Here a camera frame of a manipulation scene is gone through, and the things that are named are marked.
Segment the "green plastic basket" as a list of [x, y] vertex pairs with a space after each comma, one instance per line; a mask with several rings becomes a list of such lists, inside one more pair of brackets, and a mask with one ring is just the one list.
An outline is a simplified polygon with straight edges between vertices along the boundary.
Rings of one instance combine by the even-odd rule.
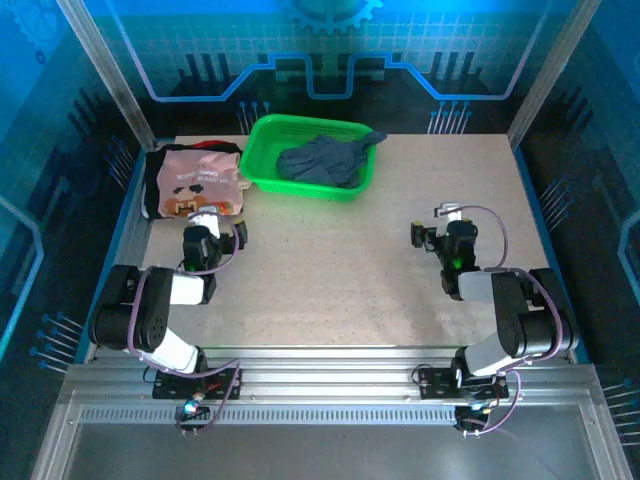
[[241, 156], [239, 168], [244, 177], [264, 192], [352, 201], [369, 187], [373, 179], [376, 161], [374, 146], [368, 149], [366, 163], [358, 170], [357, 185], [349, 189], [284, 180], [277, 172], [276, 162], [282, 151], [305, 145], [319, 135], [347, 142], [359, 140], [370, 131], [370, 127], [360, 123], [269, 114], [255, 122]]

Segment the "blue-grey t-shirt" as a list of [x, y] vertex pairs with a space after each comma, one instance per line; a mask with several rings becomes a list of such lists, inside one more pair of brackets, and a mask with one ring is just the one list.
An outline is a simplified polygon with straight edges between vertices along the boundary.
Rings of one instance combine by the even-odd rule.
[[370, 149], [386, 138], [386, 133], [378, 131], [352, 141], [318, 135], [302, 146], [283, 150], [276, 170], [287, 181], [354, 189], [360, 185], [360, 170], [367, 165]]

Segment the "orange and white object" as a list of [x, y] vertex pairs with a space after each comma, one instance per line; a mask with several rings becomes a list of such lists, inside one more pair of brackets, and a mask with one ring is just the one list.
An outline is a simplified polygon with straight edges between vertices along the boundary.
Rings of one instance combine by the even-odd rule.
[[216, 150], [168, 151], [156, 176], [160, 217], [187, 217], [206, 208], [238, 215], [250, 186], [239, 172], [240, 157]]

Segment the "pink printed folded shirt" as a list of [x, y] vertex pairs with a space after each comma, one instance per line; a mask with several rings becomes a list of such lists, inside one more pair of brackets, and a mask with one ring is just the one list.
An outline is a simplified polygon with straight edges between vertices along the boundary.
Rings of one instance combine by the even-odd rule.
[[146, 169], [144, 173], [144, 199], [142, 203], [142, 211], [145, 216], [149, 219], [164, 219], [161, 218], [157, 211], [158, 206], [158, 187], [156, 186], [156, 176], [159, 173], [159, 169], [163, 163], [165, 155], [170, 150], [211, 150], [211, 151], [223, 151], [227, 153], [239, 152], [242, 155], [242, 150], [238, 147], [237, 144], [223, 141], [224, 145], [219, 146], [215, 149], [197, 149], [193, 148], [192, 145], [182, 145], [182, 144], [169, 144], [162, 147], [160, 150], [156, 152], [151, 152], [146, 155]]

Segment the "small circuit board with LED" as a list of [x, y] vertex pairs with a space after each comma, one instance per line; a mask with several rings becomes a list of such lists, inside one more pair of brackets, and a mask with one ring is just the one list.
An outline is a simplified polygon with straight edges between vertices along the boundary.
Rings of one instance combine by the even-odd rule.
[[183, 437], [188, 434], [197, 436], [198, 432], [206, 426], [210, 419], [210, 414], [209, 407], [202, 406], [198, 398], [192, 398], [177, 409], [175, 425]]
[[478, 438], [490, 433], [489, 421], [492, 407], [483, 405], [456, 406], [454, 428], [463, 438]]

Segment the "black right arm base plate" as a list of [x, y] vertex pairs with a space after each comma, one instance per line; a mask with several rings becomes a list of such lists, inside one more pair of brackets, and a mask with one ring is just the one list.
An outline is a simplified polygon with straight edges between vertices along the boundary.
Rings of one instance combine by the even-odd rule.
[[497, 376], [465, 376], [458, 367], [418, 364], [410, 374], [422, 400], [460, 399], [467, 401], [503, 400], [509, 397], [504, 379]]

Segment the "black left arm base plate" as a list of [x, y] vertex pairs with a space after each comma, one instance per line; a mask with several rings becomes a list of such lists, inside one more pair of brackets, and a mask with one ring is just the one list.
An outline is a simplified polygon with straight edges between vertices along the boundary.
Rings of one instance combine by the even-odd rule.
[[234, 371], [234, 368], [227, 368], [202, 379], [187, 379], [157, 372], [153, 381], [152, 398], [187, 400], [196, 392], [204, 392], [206, 400], [222, 400], [231, 384]]

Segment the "aluminium rail frame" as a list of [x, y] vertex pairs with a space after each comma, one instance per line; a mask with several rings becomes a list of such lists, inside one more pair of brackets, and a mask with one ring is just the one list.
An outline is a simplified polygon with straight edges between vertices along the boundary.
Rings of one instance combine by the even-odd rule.
[[[238, 397], [211, 400], [221, 415], [228, 405], [443, 405], [464, 400], [422, 400], [410, 379], [418, 364], [447, 367], [450, 348], [283, 347], [213, 348], [213, 363], [237, 360], [242, 371]], [[31, 480], [63, 480], [88, 406], [172, 406], [185, 400], [152, 398], [141, 362], [122, 353], [95, 352], [91, 362], [67, 369]], [[632, 480], [594, 367], [572, 356], [518, 368], [509, 389], [519, 393], [519, 409], [570, 406], [578, 411], [589, 463], [601, 480]]]

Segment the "aluminium corner post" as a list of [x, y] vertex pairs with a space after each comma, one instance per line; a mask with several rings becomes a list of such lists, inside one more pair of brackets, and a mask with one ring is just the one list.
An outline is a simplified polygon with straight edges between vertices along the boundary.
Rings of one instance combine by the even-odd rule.
[[145, 152], [157, 147], [143, 111], [83, 0], [55, 0]]
[[518, 148], [532, 126], [535, 117], [591, 23], [601, 1], [576, 0], [573, 10], [556, 37], [531, 89], [508, 129], [507, 139], [513, 151]]

